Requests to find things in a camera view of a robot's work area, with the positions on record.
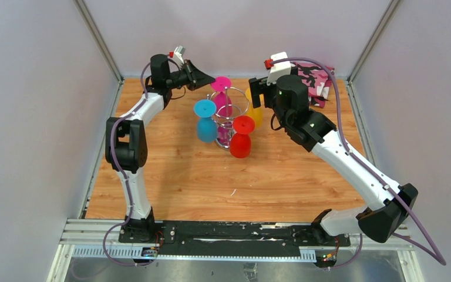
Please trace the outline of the blue wine glass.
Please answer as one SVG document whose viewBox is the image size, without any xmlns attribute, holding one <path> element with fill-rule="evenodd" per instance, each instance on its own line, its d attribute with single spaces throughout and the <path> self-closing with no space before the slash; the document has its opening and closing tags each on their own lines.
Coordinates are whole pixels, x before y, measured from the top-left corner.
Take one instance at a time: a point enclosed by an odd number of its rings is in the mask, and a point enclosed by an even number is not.
<svg viewBox="0 0 451 282">
<path fill-rule="evenodd" d="M 204 143 L 212 143 L 217 138 L 217 126 L 212 116 L 216 113 L 216 104 L 208 99 L 202 99 L 194 105 L 194 113 L 199 117 L 197 136 Z"/>
</svg>

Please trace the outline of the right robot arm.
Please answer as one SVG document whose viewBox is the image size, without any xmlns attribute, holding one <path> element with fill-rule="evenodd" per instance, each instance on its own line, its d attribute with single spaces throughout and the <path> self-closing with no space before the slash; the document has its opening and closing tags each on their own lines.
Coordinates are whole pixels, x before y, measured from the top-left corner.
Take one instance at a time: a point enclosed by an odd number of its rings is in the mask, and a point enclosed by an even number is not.
<svg viewBox="0 0 451 282">
<path fill-rule="evenodd" d="M 312 221 L 314 242 L 324 246 L 347 233 L 387 242 L 408 217 L 407 208 L 413 207 L 418 190 L 385 176 L 340 137 L 328 117 L 310 109 L 308 87 L 297 75 L 283 75 L 272 84 L 267 78 L 251 78 L 248 83 L 253 107 L 272 109 L 291 140 L 329 164 L 365 201 L 359 208 L 321 212 Z"/>
</svg>

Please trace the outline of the red wine glass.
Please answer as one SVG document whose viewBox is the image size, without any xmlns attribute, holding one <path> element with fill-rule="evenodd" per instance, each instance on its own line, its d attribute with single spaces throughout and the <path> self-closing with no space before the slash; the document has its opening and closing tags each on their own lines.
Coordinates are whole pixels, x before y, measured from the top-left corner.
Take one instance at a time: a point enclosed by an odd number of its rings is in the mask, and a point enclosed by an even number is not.
<svg viewBox="0 0 451 282">
<path fill-rule="evenodd" d="M 235 134 L 231 138 L 230 153 L 232 156 L 242 159 L 251 153 L 250 133 L 253 132 L 255 123 L 249 116 L 239 116 L 233 121 Z"/>
</svg>

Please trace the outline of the yellow wine glass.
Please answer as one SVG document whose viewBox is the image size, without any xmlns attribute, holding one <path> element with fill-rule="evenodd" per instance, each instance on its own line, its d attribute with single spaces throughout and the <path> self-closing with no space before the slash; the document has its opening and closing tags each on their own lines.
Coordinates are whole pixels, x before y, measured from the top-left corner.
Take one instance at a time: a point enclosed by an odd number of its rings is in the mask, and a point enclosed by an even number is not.
<svg viewBox="0 0 451 282">
<path fill-rule="evenodd" d="M 248 109 L 246 111 L 246 116 L 249 116 L 255 124 L 254 129 L 258 130 L 261 125 L 262 125 L 262 120 L 263 120 L 263 112 L 261 108 L 254 108 L 253 107 L 253 99 L 252 99 L 252 95 L 251 95 L 251 91 L 250 88 L 247 88 L 245 91 L 246 97 L 248 99 Z"/>
</svg>

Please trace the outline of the chrome wine glass rack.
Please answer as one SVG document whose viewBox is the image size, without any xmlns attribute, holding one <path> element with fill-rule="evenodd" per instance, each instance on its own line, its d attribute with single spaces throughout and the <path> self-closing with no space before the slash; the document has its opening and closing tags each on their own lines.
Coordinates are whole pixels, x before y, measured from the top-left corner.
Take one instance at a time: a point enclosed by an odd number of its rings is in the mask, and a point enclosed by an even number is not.
<svg viewBox="0 0 451 282">
<path fill-rule="evenodd" d="M 211 117 L 217 127 L 216 145 L 229 151 L 230 142 L 235 134 L 233 122 L 246 114 L 250 102 L 246 92 L 239 88 L 225 88 L 223 92 L 212 92 L 206 95 L 207 100 L 216 104 L 216 113 Z"/>
</svg>

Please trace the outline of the aluminium frame rail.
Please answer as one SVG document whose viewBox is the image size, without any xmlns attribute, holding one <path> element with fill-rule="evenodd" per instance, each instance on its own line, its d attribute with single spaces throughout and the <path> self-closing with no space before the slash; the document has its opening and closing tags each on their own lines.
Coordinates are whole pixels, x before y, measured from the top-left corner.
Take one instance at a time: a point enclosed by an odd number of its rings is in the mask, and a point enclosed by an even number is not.
<svg viewBox="0 0 451 282">
<path fill-rule="evenodd" d="M 75 257 L 99 257 L 119 266 L 156 260 L 312 263 L 337 268 L 338 254 L 394 251 L 406 281 L 423 281 L 416 253 L 408 242 L 391 237 L 377 243 L 366 236 L 330 236 L 311 223 L 69 219 L 63 229 L 49 281 L 67 276 Z"/>
</svg>

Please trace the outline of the pink wine glass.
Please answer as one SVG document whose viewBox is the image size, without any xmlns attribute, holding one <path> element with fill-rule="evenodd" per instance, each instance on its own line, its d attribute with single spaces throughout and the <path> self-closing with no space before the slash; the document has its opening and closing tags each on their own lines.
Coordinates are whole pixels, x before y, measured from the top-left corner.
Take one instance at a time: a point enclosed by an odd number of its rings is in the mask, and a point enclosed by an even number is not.
<svg viewBox="0 0 451 282">
<path fill-rule="evenodd" d="M 231 87 L 231 81 L 225 76 L 218 76 L 216 81 L 211 84 L 211 87 L 216 92 L 213 102 L 217 108 L 217 140 L 223 147 L 229 147 L 230 129 L 232 126 L 230 117 L 233 114 L 233 107 L 231 106 L 231 99 L 228 97 L 227 90 Z"/>
</svg>

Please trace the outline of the pink camouflage cloth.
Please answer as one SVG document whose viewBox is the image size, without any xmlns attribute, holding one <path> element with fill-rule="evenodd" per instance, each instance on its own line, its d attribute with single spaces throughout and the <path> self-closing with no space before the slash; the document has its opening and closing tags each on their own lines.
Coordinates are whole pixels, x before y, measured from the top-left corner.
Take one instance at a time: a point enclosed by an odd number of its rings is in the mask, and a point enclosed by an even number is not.
<svg viewBox="0 0 451 282">
<path fill-rule="evenodd" d="M 314 63 L 293 63 L 302 82 L 308 87 L 311 106 L 324 108 L 333 85 L 329 75 Z"/>
</svg>

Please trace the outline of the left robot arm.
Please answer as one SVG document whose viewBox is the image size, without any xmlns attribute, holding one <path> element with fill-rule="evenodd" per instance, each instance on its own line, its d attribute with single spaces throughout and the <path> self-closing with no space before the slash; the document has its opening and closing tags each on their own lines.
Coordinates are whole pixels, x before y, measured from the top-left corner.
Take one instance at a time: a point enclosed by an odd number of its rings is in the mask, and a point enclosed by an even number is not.
<svg viewBox="0 0 451 282">
<path fill-rule="evenodd" d="M 170 69 L 172 62 L 169 55 L 153 55 L 140 75 L 140 100 L 121 117 L 106 121 L 105 159 L 119 176 L 127 206 L 120 224 L 122 243 L 148 243 L 159 233 L 144 183 L 148 157 L 146 126 L 167 107 L 173 89 L 194 91 L 215 82 L 214 77 L 188 59 L 175 71 Z"/>
</svg>

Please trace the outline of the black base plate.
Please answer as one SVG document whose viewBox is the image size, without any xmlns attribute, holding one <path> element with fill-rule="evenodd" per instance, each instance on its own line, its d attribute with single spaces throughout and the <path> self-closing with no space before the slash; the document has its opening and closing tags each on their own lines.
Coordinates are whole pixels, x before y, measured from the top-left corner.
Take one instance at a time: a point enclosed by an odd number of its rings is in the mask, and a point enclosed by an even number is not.
<svg viewBox="0 0 451 282">
<path fill-rule="evenodd" d="M 300 247 L 333 251 L 350 245 L 347 236 L 329 237 L 309 223 L 247 221 L 163 220 L 147 230 L 129 223 L 118 241 L 150 243 L 161 255 L 211 257 L 295 257 Z"/>
</svg>

